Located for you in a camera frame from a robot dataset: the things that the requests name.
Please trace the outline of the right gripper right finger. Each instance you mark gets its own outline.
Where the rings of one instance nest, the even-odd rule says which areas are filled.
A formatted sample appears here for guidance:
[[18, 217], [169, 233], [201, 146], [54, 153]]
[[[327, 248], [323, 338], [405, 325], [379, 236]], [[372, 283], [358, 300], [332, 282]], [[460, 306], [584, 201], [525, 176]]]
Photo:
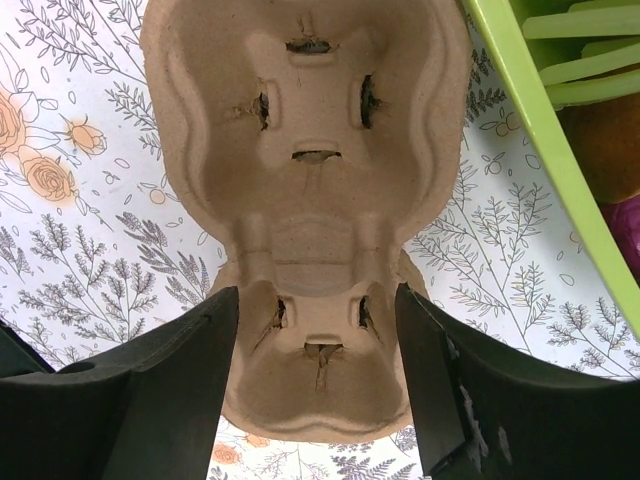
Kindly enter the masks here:
[[639, 384], [541, 361], [407, 285], [398, 340], [423, 473], [433, 479], [635, 479]]

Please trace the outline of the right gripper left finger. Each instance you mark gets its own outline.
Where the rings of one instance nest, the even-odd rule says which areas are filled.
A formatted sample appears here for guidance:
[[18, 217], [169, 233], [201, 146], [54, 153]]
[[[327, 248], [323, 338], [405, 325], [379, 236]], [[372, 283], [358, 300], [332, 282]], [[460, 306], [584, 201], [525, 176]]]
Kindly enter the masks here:
[[203, 479], [239, 319], [236, 288], [53, 369], [1, 328], [5, 479]]

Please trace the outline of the cardboard cup carrier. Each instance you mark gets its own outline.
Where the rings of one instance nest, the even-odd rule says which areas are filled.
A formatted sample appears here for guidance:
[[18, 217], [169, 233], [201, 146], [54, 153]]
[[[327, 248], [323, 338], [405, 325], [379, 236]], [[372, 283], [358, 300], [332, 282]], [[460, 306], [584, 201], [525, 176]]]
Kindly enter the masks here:
[[394, 297], [451, 197], [471, 45], [456, 1], [151, 1], [165, 171], [239, 292], [222, 408], [278, 440], [411, 420]]

